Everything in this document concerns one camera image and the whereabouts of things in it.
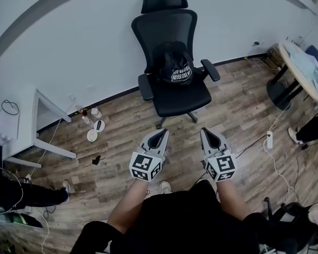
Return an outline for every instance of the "small bottle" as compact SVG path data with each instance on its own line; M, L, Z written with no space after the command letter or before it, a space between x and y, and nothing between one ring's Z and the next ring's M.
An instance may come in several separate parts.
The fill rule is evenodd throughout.
M89 126L91 126L91 127L94 126L94 122L93 122L92 120L90 120L88 117L83 116L83 120L84 120L84 122L85 122L87 125L89 125Z
M102 117L101 112L97 108L92 108L91 114L95 116L97 119L100 119Z
M80 105L76 105L75 108L78 110L80 114L83 114L84 116L87 116L87 111Z

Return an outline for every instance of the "chair armrest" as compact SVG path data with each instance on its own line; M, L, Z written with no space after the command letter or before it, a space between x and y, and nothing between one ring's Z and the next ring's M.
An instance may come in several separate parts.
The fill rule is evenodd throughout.
M147 74L142 74L138 76L138 84L139 84L140 93L142 94L142 97L145 101L148 101L154 98L151 86L147 78Z
M208 59L202 59L200 62L205 69L204 72L207 73L214 82L220 80L220 75L216 67L213 66L213 64Z

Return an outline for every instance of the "person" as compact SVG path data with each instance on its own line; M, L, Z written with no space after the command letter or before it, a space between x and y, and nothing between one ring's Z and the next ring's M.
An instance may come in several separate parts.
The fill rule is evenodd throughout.
M292 128L288 129L291 139L299 144L310 142L318 139L318 116L315 116L305 124L298 132Z
M63 181L63 187L59 190L52 190L38 185L21 183L21 186L14 179L8 179L2 176L0 170L0 207L6 211L23 197L21 201L14 206L13 210L30 207L46 207L58 205L69 201L70 184L67 180Z
M261 213L252 213L231 180L216 184L220 202L206 179L175 193L163 181L162 195L144 200L148 182L136 179L107 223L84 226L71 254L258 254L260 243L278 249L288 245L288 235Z

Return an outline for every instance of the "wooden floor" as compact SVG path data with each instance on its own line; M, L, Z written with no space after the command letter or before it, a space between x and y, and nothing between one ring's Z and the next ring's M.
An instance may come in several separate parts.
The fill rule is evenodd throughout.
M272 71L264 66L257 71L246 61L217 69L221 80L213 83L207 79L213 100L198 111L198 123L194 124L187 115L170 118L164 123L170 131L166 166L150 184L150 195L158 194L162 180L170 182L173 191L181 191L189 189L204 173L200 163L203 152L199 131L202 127L220 131L228 139L232 151L240 152L265 135L281 113L267 97L266 83L273 77ZM291 74L286 76L290 83ZM288 127L303 126L315 114L311 100L303 102L305 96L305 92L299 94L292 101L290 110L273 127L271 154L278 171L292 186L297 177L298 158L296 192L301 204L310 205L318 201L318 145L300 152L300 147L287 134ZM50 235L44 245L45 253L70 252L87 222L108 218L133 181L128 169L132 152L145 134L155 130L155 123L160 120L152 102L143 101L140 92L115 99L99 109L106 128L98 139L93 144L87 141L89 126L80 116L74 117L70 124L62 122L52 144L77 153L77 159L47 152L41 161L43 168L33 175L34 184L59 187L61 180L67 179L72 185L69 203L57 206L48 219ZM49 142L54 130L55 127L43 132L40 139ZM265 196L269 196L272 206L277 208L285 202L287 193L285 181L276 175L273 161L263 151L262 144L263 139L238 158L239 171L233 179L254 211L263 209ZM20 157L38 161L42 153L32 149ZM92 159L98 155L101 156L100 163L92 165ZM27 167L6 166L19 169L19 177L32 172ZM7 237L16 245L18 253L41 253L40 245L47 235L47 228L36 209L33 209L33 215L45 229L0 225L0 238Z

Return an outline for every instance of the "shoe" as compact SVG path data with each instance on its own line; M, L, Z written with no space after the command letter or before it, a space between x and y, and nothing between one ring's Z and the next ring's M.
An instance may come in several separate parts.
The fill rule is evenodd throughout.
M171 185L163 180L159 186L160 194L170 194L172 193Z
M291 139L298 144L303 144L301 140L297 139L297 132L292 130L291 128L288 129L288 135L291 137Z
M64 203L68 203L69 202L69 194L70 194L70 184L69 184L68 180L63 181L63 188L65 189L65 191L68 195L68 198L67 198L67 200L64 201Z

